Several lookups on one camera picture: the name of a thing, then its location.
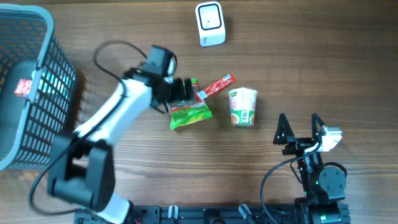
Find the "small red snack packet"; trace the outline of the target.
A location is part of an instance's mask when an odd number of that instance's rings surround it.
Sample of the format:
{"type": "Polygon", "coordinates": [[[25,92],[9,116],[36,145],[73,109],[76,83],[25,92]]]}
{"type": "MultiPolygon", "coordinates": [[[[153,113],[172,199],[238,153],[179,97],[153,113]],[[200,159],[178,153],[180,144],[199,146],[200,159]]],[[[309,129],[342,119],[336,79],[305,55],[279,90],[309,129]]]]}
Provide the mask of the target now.
{"type": "Polygon", "coordinates": [[[33,81],[28,79],[20,79],[14,91],[16,96],[28,98],[32,88],[33,81]]]}

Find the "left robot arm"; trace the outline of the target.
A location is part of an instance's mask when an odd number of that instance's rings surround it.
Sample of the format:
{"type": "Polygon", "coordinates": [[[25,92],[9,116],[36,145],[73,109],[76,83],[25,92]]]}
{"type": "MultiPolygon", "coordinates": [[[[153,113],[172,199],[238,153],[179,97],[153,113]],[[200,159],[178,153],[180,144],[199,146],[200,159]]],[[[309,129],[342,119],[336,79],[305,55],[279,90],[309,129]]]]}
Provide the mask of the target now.
{"type": "Polygon", "coordinates": [[[52,143],[48,194],[106,223],[135,223],[133,203],[114,190],[113,147],[163,90],[173,100],[195,96],[189,78],[153,85],[125,78],[87,122],[72,133],[59,133],[52,143]]]}

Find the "cup noodles white green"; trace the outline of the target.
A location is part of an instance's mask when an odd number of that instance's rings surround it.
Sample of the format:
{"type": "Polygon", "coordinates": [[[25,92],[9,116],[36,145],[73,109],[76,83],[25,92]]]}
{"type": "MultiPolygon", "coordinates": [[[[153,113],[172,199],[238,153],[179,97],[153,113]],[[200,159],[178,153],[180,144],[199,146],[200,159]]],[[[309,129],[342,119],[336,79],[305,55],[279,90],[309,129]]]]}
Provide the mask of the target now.
{"type": "Polygon", "coordinates": [[[231,123],[235,127],[253,126],[257,90],[251,88],[236,88],[228,92],[231,123]]]}

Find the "red stick snack packet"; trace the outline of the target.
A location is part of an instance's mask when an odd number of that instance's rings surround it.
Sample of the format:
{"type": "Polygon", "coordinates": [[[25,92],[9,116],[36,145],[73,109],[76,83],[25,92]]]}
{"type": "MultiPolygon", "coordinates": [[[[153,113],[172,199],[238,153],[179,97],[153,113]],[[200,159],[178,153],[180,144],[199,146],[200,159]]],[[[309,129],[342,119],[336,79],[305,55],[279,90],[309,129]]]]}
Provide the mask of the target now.
{"type": "Polygon", "coordinates": [[[198,91],[195,94],[195,98],[198,101],[204,101],[206,98],[208,98],[211,95],[214,95],[215,93],[218,93],[222,90],[224,90],[226,87],[234,84],[236,82],[236,78],[232,73],[229,73],[225,75],[223,78],[220,80],[214,82],[210,86],[206,87],[203,90],[198,91]]]}

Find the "green gummy candy bag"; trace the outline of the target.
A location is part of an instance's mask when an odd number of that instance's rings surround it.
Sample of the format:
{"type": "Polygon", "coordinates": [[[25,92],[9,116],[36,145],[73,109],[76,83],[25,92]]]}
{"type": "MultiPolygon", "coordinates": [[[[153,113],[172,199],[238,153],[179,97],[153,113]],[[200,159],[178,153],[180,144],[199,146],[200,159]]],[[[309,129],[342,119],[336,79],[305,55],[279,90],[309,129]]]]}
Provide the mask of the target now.
{"type": "Polygon", "coordinates": [[[171,130],[213,117],[207,104],[204,101],[198,101],[196,98],[167,103],[167,108],[171,114],[171,130]]]}

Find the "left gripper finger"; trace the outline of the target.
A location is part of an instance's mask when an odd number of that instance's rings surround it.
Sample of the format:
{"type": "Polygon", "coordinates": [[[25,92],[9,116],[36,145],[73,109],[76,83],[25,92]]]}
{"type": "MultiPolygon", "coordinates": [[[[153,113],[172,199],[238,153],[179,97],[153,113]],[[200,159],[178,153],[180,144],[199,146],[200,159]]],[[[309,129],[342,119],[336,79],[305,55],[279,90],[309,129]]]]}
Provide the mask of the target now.
{"type": "Polygon", "coordinates": [[[185,100],[192,100],[195,97],[192,80],[190,78],[184,80],[185,100]]]}
{"type": "Polygon", "coordinates": [[[184,82],[181,78],[174,80],[174,100],[182,101],[185,99],[184,82]]]}

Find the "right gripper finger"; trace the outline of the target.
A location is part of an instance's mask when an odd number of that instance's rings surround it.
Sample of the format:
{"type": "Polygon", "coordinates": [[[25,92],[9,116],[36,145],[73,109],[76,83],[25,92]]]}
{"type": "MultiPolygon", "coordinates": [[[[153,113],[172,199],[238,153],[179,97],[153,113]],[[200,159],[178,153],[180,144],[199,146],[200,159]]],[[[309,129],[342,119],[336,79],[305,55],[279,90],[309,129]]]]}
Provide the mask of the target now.
{"type": "Polygon", "coordinates": [[[295,141],[295,135],[290,127],[285,113],[279,115],[278,126],[274,136],[273,144],[284,145],[295,141]]]}
{"type": "Polygon", "coordinates": [[[319,132],[318,132],[318,126],[323,127],[325,123],[322,121],[322,119],[317,115],[316,113],[312,114],[312,139],[316,142],[318,142],[318,137],[319,137],[319,132]]]}

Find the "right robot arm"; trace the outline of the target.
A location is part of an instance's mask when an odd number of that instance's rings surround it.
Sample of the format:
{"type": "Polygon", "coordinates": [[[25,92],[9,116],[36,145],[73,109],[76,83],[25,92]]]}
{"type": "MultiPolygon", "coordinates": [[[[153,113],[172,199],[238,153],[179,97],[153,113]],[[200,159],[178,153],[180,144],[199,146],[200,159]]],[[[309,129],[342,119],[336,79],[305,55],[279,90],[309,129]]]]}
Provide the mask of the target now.
{"type": "Polygon", "coordinates": [[[341,140],[339,127],[327,126],[312,114],[312,136],[296,138],[285,114],[279,115],[274,144],[284,145],[283,155],[294,155],[304,197],[295,199],[299,223],[326,224],[351,222],[345,199],[348,171],[337,162],[322,161],[321,153],[330,152],[341,140]]]}

